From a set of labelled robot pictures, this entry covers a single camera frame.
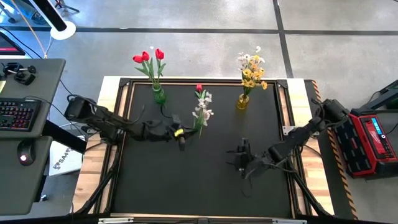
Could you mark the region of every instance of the green vase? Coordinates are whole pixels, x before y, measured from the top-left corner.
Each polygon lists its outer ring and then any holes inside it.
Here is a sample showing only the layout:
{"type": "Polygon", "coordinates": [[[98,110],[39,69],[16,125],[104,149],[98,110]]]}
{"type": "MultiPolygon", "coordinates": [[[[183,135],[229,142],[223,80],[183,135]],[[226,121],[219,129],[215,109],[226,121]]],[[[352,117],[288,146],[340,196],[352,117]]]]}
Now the green vase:
{"type": "Polygon", "coordinates": [[[162,105],[166,102],[166,94],[162,88],[161,84],[152,85],[152,90],[154,91],[155,102],[162,105]]]}

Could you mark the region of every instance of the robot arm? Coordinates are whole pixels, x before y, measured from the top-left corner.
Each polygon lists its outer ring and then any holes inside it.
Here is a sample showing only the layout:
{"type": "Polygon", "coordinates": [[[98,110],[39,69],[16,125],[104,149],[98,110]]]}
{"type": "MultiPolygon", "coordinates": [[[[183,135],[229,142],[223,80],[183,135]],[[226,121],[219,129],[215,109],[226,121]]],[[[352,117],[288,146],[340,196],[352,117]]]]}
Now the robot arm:
{"type": "Polygon", "coordinates": [[[172,115],[171,125],[157,120],[139,122],[141,116],[135,121],[130,121],[82,96],[70,95],[68,101],[69,104],[64,114],[66,119],[87,124],[99,132],[102,141],[112,145],[116,144],[118,134],[124,131],[137,141],[169,141],[174,139],[178,141],[180,150],[183,151],[185,140],[197,132],[194,129],[184,127],[177,115],[172,115]]]}

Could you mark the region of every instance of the table leg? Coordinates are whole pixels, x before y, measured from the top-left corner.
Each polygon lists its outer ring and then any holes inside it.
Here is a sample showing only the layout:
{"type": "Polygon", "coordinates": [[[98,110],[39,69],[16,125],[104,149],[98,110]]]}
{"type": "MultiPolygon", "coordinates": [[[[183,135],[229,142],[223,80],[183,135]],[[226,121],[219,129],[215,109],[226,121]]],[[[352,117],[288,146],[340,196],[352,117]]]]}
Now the table leg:
{"type": "Polygon", "coordinates": [[[57,141],[65,146],[70,147],[74,151],[84,154],[87,142],[70,134],[68,131],[58,127],[51,121],[46,121],[42,132],[43,136],[51,136],[54,141],[57,141]]]}

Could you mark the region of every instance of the yellow flower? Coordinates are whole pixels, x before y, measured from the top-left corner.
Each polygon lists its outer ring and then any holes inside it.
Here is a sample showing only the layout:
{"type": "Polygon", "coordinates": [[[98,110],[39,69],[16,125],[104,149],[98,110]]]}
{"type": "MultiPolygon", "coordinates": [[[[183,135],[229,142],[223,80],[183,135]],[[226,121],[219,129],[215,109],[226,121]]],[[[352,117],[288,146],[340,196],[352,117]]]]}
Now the yellow flower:
{"type": "Polygon", "coordinates": [[[268,85],[267,85],[267,83],[266,83],[265,81],[262,81],[262,82],[261,82],[261,86],[262,86],[262,89],[263,89],[263,90],[266,90],[267,87],[268,87],[268,85]]]}
{"type": "Polygon", "coordinates": [[[249,88],[254,88],[255,86],[256,86],[256,83],[255,82],[253,82],[253,80],[249,80],[248,82],[247,82],[247,85],[245,85],[246,87],[249,87],[249,88]]]}
{"type": "Polygon", "coordinates": [[[256,80],[260,80],[261,79],[261,73],[259,73],[259,72],[254,72],[253,73],[253,77],[256,79],[256,80]]]}
{"type": "Polygon", "coordinates": [[[246,77],[250,77],[251,76],[251,70],[250,69],[243,70],[243,75],[246,76],[246,77]]]}

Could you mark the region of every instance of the black table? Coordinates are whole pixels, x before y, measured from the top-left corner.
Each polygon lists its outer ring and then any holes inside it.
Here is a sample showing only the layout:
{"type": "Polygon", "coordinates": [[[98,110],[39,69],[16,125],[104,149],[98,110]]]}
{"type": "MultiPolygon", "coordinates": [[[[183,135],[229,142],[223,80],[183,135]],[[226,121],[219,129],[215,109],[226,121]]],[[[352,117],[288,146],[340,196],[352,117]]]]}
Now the black table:
{"type": "MultiPolygon", "coordinates": [[[[269,170],[242,180],[226,162],[242,137],[248,137],[252,152],[259,154],[281,140],[280,108],[275,103],[275,85],[256,88],[245,111],[235,107],[242,92],[239,85],[205,86],[213,94],[209,109],[215,115],[180,152],[176,142],[138,142],[126,138],[119,169],[113,213],[151,213],[224,217],[292,217],[287,175],[269,170]]],[[[198,100],[195,85],[164,85],[167,112],[179,114],[191,126],[198,100]]],[[[153,100],[150,85],[135,85],[132,108],[146,105],[142,120],[164,119],[153,100]]],[[[133,110],[134,120],[140,110],[133,110]]]]}

